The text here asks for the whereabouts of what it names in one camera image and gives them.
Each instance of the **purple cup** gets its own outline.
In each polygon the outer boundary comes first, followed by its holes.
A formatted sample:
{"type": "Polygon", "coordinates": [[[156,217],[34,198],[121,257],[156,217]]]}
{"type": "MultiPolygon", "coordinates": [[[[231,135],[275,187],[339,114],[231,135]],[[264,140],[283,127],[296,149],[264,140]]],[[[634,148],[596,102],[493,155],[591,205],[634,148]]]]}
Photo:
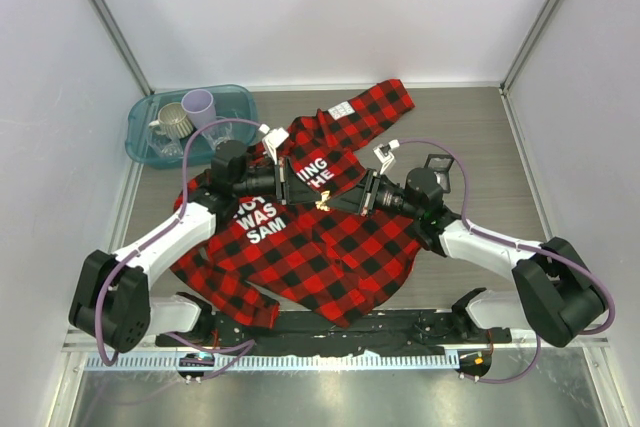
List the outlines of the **purple cup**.
{"type": "Polygon", "coordinates": [[[216,102],[208,90],[196,89],[182,98],[182,108],[196,129],[216,120],[216,102]]]}

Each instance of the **plaid shirt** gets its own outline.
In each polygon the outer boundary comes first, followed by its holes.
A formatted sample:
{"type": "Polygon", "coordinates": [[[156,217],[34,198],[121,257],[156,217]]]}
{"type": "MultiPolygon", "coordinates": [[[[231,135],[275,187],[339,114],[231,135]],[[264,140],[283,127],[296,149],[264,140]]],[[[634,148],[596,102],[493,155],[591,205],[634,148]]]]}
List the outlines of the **plaid shirt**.
{"type": "MultiPolygon", "coordinates": [[[[366,171],[353,152],[413,107],[399,80],[380,83],[348,103],[295,119],[279,154],[288,156],[314,189],[343,192],[366,171]]],[[[249,152],[251,162],[264,159],[262,144],[249,152]]],[[[192,179],[189,191],[206,185],[207,175],[192,179]]],[[[411,272],[420,246],[410,225],[409,219],[379,211],[359,217],[324,212],[313,204],[245,198],[229,225],[187,252],[172,270],[245,325],[271,328],[278,315],[279,304],[251,282],[348,327],[392,296],[411,272]]]]}

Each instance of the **mug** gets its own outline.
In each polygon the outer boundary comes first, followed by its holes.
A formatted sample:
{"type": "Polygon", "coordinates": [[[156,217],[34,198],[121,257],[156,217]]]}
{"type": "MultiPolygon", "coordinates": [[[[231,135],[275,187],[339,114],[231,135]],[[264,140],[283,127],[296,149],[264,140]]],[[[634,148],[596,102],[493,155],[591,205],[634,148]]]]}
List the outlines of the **mug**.
{"type": "Polygon", "coordinates": [[[182,98],[182,108],[196,129],[216,120],[216,103],[208,90],[196,89],[187,92],[182,98]]]}
{"type": "Polygon", "coordinates": [[[162,107],[158,119],[149,123],[149,128],[171,139],[182,139],[193,131],[193,125],[178,102],[162,107]]]}

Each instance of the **teal plastic bin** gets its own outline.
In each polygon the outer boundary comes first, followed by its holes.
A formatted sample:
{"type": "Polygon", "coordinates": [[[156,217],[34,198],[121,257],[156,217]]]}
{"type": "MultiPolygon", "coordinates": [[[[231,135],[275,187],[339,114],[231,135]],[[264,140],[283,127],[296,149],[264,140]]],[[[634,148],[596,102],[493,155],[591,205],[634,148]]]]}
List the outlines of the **teal plastic bin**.
{"type": "MultiPolygon", "coordinates": [[[[213,94],[216,102],[216,114],[219,117],[258,120],[256,104],[251,93],[239,85],[216,85],[202,87],[213,94]]],[[[129,129],[125,149],[129,157],[136,162],[156,169],[171,169],[182,166],[182,157],[163,158],[147,143],[149,122],[156,119],[158,110],[172,102],[180,102],[184,94],[192,89],[176,90],[154,94],[140,100],[129,112],[129,129]]],[[[239,122],[232,124],[231,137],[250,145],[256,136],[256,127],[239,122]]],[[[182,139],[182,147],[188,138],[182,139]]],[[[189,165],[204,165],[211,162],[213,151],[209,144],[198,137],[189,153],[189,165]]]]}

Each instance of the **perforated metal strip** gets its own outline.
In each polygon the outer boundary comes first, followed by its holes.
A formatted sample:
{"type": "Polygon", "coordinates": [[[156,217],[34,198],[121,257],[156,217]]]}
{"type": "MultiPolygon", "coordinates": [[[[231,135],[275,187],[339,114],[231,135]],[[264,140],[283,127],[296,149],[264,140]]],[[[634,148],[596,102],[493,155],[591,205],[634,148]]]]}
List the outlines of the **perforated metal strip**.
{"type": "MultiPolygon", "coordinates": [[[[89,354],[85,372],[97,371],[168,371],[176,370],[180,359],[188,352],[131,352],[121,355],[113,367],[106,367],[97,353],[89,354]]],[[[215,365],[180,367],[181,371],[207,371],[219,369],[234,357],[216,355],[215,365]]],[[[447,350],[445,355],[420,355],[410,357],[381,357],[372,352],[347,357],[243,357],[231,367],[235,372],[256,371],[323,371],[323,370],[420,370],[455,369],[459,367],[458,352],[447,350]]]]}

